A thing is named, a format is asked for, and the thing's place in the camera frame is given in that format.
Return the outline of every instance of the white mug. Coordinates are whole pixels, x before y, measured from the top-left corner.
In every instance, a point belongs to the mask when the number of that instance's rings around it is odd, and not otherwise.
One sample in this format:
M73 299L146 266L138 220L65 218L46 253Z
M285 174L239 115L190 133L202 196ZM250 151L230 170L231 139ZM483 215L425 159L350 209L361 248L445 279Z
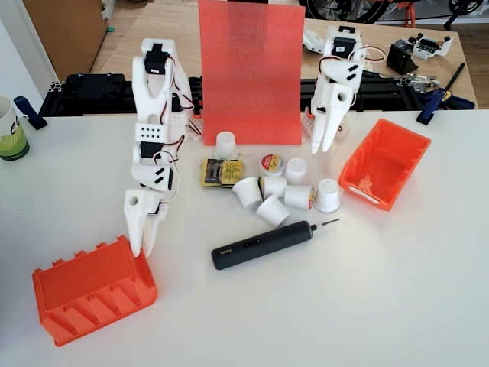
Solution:
M25 137L20 119L11 99L0 96L0 158L14 161L29 152L29 142Z

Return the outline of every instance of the paper cup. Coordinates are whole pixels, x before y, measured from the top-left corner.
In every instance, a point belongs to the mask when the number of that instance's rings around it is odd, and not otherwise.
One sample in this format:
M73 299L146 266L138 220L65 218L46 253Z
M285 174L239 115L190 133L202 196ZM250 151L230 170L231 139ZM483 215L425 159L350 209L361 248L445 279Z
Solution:
M0 158L14 161L28 152L29 142L15 114L14 104L11 99L0 96Z
M326 178L319 182L314 207L324 213L331 213L339 208L339 186L335 180Z
M289 211L278 200L276 195L268 197L257 209L259 217L265 219L272 226L278 227L290 216Z
M263 201L257 177L248 177L232 187L245 209L254 209Z
M300 158L292 158L287 162L285 178L289 185L302 185L306 182L307 164Z
M285 177L261 177L260 178L260 188L261 194L264 199L269 196L276 195L277 197L282 197L285 193L285 188L287 187L287 180Z
M312 186L287 186L283 195L285 205L309 210L313 207L314 189Z
M215 159L236 159L236 139L232 132L219 132L215 138Z

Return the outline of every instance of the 3d printed robot arm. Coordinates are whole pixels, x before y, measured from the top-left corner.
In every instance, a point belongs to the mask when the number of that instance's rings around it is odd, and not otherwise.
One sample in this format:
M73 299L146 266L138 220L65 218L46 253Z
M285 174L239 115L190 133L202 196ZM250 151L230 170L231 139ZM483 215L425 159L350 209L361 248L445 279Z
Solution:
M192 100L190 85L176 55L175 42L146 38L143 56L133 59L132 89L138 113L131 174L139 189L127 190L124 214L131 250L149 256L158 224L179 186L175 160L186 135ZM173 94L180 112L172 112Z
M358 91L363 72L360 32L351 27L329 27L326 32L323 57L311 100L314 129L312 152L322 146L327 151L338 127L350 109Z

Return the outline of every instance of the orange plastic bin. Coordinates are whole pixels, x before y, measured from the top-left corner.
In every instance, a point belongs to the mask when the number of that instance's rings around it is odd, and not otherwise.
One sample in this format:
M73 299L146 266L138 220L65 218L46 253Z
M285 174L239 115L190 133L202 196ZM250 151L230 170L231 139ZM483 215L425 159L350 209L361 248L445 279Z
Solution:
M62 346L152 304L157 288L144 253L135 258L128 239L101 243L92 252L57 260L32 274L39 320Z
M343 167L339 184L390 210L431 140L381 119Z

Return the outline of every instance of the wooden cabinet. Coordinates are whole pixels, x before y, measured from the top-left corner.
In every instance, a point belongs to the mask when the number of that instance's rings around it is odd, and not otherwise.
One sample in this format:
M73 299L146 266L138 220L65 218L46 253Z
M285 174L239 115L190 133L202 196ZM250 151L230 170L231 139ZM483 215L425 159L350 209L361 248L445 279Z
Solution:
M58 78L88 73L105 36L100 0L23 0Z

